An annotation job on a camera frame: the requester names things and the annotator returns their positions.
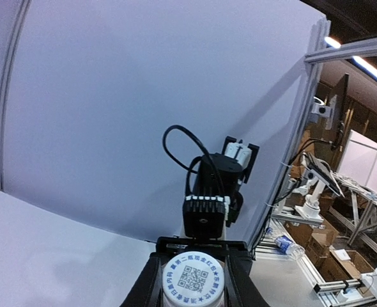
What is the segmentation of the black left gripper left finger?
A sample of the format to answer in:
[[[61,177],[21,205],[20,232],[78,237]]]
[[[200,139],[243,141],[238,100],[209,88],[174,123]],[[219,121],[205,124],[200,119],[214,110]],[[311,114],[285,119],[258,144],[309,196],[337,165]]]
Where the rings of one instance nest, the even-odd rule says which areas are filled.
[[[120,306],[163,306],[162,266],[167,261],[168,257],[165,254],[151,253],[146,265]]]

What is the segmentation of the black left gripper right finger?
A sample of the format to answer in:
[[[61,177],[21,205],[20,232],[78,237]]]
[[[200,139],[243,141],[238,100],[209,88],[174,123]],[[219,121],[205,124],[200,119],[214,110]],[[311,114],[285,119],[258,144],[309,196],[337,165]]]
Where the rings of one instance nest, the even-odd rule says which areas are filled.
[[[249,274],[252,257],[248,251],[229,250],[224,259],[224,306],[269,307]]]

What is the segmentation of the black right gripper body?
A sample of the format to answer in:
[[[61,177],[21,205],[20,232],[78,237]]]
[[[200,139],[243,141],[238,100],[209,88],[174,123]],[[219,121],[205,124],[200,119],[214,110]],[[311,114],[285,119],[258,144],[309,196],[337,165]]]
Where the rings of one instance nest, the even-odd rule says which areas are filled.
[[[186,251],[200,251],[212,257],[226,261],[227,256],[238,260],[239,266],[249,274],[249,250],[245,242],[234,240],[196,240],[183,237],[159,237],[155,246],[155,254],[165,260]]]

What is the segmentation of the white tea bottle cap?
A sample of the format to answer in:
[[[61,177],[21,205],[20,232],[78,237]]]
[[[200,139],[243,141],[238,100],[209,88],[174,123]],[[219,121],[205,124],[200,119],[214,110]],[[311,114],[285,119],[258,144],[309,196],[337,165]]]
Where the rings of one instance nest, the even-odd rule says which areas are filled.
[[[184,252],[162,270],[164,306],[224,305],[224,270],[216,258],[199,251]]]

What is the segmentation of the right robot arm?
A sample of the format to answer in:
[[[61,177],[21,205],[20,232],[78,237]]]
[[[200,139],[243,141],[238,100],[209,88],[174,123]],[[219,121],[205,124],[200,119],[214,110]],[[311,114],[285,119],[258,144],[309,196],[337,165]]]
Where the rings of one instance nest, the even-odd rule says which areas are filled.
[[[243,206],[240,188],[249,181],[259,146],[226,137],[221,152],[195,157],[187,168],[179,238],[160,237],[156,254],[161,264],[183,251],[202,251],[224,262],[236,258],[245,272],[252,254],[245,242],[226,239]]]

